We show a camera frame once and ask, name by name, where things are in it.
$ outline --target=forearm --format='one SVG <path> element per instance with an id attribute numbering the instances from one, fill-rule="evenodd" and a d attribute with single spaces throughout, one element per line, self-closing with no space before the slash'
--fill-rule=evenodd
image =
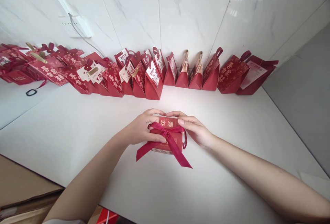
<path id="1" fill-rule="evenodd" d="M 108 179 L 127 148 L 114 136 L 73 179 L 58 198 L 45 221 L 50 219 L 88 222 L 102 196 Z"/>
<path id="2" fill-rule="evenodd" d="M 285 170 L 216 136 L 210 151 L 278 213 L 302 222 L 330 220 L 330 202 Z"/>

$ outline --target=electrical outlet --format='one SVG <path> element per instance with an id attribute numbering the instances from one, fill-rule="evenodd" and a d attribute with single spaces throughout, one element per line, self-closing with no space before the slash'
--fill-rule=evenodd
<path id="1" fill-rule="evenodd" d="M 66 33 L 70 37 L 77 37 L 80 38 L 79 34 L 75 31 L 72 26 L 70 17 L 59 17 L 60 22 L 62 23 L 63 28 L 65 29 Z M 92 36 L 92 32 L 90 31 L 87 23 L 80 17 L 80 16 L 72 16 L 73 25 L 77 29 L 77 31 L 81 34 L 84 38 L 89 38 Z"/>

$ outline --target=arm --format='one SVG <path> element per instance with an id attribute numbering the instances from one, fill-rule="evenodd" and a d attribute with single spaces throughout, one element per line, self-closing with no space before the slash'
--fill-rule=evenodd
<path id="1" fill-rule="evenodd" d="M 330 221 L 330 202 L 280 167 L 210 133 L 195 117 L 170 112 L 202 147 L 255 190 L 275 211 L 304 223 Z"/>
<path id="2" fill-rule="evenodd" d="M 82 220 L 88 222 L 99 203 L 108 179 L 125 149 L 143 141 L 166 142 L 157 134 L 149 133 L 148 123 L 159 122 L 163 111 L 151 109 L 139 115 L 112 137 L 64 190 L 44 221 L 51 219 Z"/>

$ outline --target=gray wall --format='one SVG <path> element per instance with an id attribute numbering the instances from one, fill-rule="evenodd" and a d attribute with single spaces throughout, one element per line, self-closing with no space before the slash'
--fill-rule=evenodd
<path id="1" fill-rule="evenodd" d="M 263 87 L 330 176 L 330 23 Z"/>

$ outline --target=satin ribbon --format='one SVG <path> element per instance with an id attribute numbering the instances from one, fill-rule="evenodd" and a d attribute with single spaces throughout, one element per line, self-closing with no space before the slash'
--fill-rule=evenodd
<path id="1" fill-rule="evenodd" d="M 166 138 L 169 148 L 171 149 L 174 157 L 179 162 L 179 164 L 182 167 L 189 167 L 192 169 L 191 165 L 187 161 L 187 159 L 184 157 L 182 152 L 180 151 L 179 147 L 176 145 L 172 135 L 172 133 L 181 133 L 185 132 L 185 129 L 181 126 L 176 126 L 172 129 L 165 129 L 163 126 L 161 126 L 159 123 L 154 122 L 150 125 L 150 127 L 153 127 L 154 129 L 162 131 L 161 135 Z M 157 145 L 162 144 L 161 142 L 148 142 L 144 144 L 142 147 L 140 147 L 136 153 L 136 161 L 141 159 L 146 153 L 148 153 L 150 150 L 155 148 Z"/>

